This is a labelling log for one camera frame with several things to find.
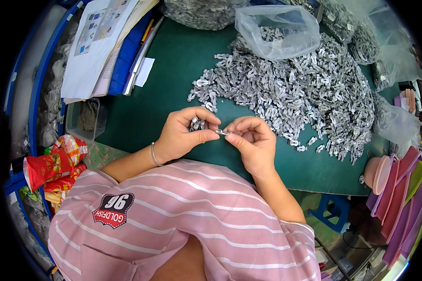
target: clear plastic box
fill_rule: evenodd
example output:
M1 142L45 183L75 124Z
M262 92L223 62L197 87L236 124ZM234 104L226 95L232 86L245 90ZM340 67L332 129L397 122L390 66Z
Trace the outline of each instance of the clear plastic box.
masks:
M78 127L77 118L81 108L81 103L85 102L76 102L68 105L68 114L66 118L66 132L84 140L87 143L93 143L95 138L105 131L108 109L100 103L100 100L98 98L91 98L89 102L98 104L94 130L90 132Z

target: pink striped shirt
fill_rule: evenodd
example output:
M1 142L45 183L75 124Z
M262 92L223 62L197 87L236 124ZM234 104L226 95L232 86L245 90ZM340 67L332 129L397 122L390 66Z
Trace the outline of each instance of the pink striped shirt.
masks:
M188 241L208 280L320 280L314 231L279 220L226 167L181 160L122 183L86 170L49 230L66 280L148 281Z

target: yellow pencil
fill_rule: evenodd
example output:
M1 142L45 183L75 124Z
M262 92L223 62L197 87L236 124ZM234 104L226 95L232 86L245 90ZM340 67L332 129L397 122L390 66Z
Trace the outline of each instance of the yellow pencil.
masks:
M150 28L152 27L153 21L154 21L154 19L151 19L151 20L150 20L150 23L148 24L147 29L145 30L144 36L142 37L141 44L142 44L142 42L144 42L144 41L145 41L145 39L147 38L147 34L148 34L148 32L150 31Z

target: woman's left hand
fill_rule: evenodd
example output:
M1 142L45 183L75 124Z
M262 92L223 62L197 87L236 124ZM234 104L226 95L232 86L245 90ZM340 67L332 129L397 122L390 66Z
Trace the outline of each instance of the woman's left hand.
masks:
M195 116L205 120L209 128L189 132L188 127ZM219 118L204 107L187 107L171 112L153 148L156 159L164 164L184 156L197 144L219 139L215 133L219 124Z

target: metal rod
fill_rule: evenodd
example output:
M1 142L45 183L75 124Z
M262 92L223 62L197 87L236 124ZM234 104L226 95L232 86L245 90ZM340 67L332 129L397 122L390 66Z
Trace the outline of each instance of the metal rod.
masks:
M317 243L319 245L321 245L322 249L327 253L327 255L330 257L330 259L338 266L339 270L341 271L341 273L345 276L345 278L347 278L348 281L351 281L350 276L346 273L346 271L344 270L344 268L339 264L339 262L336 260L336 258L333 256L332 253L330 253L330 251L327 249L327 247L325 247L322 242L317 238L314 237L314 239L317 241Z
M148 48L150 48L153 38L155 37L163 20L164 20L164 16L161 16L158 22L153 27L150 34L145 39L144 43L141 46L141 49L139 50L138 55L136 56L135 61L133 62L133 65L131 66L131 75L128 78L127 82L125 83L124 92L122 93L126 97L131 96L131 92L133 91L133 87L135 86L136 77L138 76L139 71L141 69L142 60L145 58Z

